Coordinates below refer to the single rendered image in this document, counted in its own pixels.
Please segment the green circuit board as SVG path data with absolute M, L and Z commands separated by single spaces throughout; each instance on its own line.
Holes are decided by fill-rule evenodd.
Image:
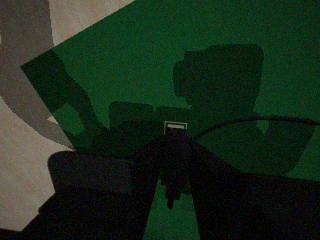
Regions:
M 320 122 L 320 0 L 135 0 L 20 68 L 77 152 Z M 320 181 L 320 125 L 196 141 L 241 172 Z M 172 210 L 161 177 L 143 240 L 200 240 L 188 174 Z

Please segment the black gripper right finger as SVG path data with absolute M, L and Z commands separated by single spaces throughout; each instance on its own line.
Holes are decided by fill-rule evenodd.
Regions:
M 200 240 L 238 240 L 258 202 L 320 210 L 320 181 L 241 172 L 193 138 L 188 141 Z

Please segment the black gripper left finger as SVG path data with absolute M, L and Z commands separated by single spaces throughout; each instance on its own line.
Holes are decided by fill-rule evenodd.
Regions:
M 126 240 L 143 240 L 158 178 L 166 135 L 126 157 L 59 151 L 48 158 L 55 192 L 59 188 L 124 199 Z

